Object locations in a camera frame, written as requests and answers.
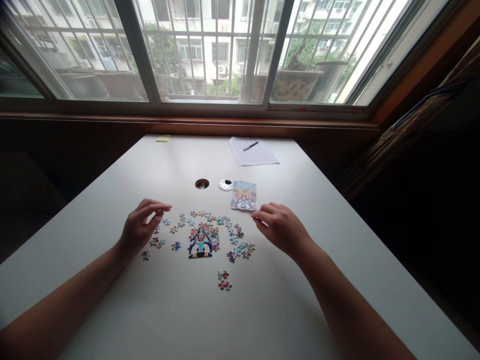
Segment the brown curtain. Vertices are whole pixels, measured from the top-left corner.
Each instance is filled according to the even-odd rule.
[[[352,199],[370,180],[382,172],[385,164],[399,156],[413,141],[416,132],[434,120],[475,77],[480,75],[480,42],[477,41],[441,85],[387,129],[342,174],[337,188]]]

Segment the paper sheet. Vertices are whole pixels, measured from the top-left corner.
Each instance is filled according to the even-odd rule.
[[[244,151],[247,146],[256,141],[258,144]],[[280,164],[280,161],[262,140],[233,136],[229,142],[238,166]]]

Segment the assembled puzzle section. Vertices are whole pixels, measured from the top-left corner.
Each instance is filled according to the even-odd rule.
[[[230,208],[241,210],[258,210],[257,185],[253,182],[235,180],[231,193]]]
[[[212,252],[220,249],[219,228],[211,223],[201,222],[191,229],[188,258],[211,258]]]

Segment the plant pot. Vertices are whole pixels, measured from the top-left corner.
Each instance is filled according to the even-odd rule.
[[[140,75],[132,72],[96,73],[111,98],[124,101],[142,101],[136,82]]]
[[[278,70],[271,92],[272,101],[281,103],[308,101],[323,74],[323,71]]]
[[[76,99],[108,98],[104,83],[92,73],[61,73],[60,78]]]
[[[156,86],[158,87],[158,92],[160,93],[161,100],[163,102],[168,101],[170,75],[157,74],[157,73],[155,73],[154,75],[155,75]],[[144,83],[142,82],[142,79],[140,78],[140,76],[135,78],[135,86],[136,86],[136,90],[140,94],[143,101],[149,101],[149,97],[147,96],[147,92],[145,91]]]
[[[312,91],[311,101],[314,103],[328,103],[330,96],[335,90],[340,77],[347,69],[348,61],[319,61],[315,64],[315,71],[324,74],[316,83]]]
[[[245,90],[245,76],[241,82],[241,98],[244,98]],[[251,83],[251,92],[250,92],[250,101],[252,102],[262,102],[264,99],[265,85],[267,85],[267,75],[253,75],[253,81]]]

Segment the window sill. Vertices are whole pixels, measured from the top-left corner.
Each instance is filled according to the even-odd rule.
[[[42,133],[63,130],[102,133],[255,136],[316,141],[366,142],[381,134],[369,122],[300,119],[141,116],[0,112],[0,131],[27,127]]]

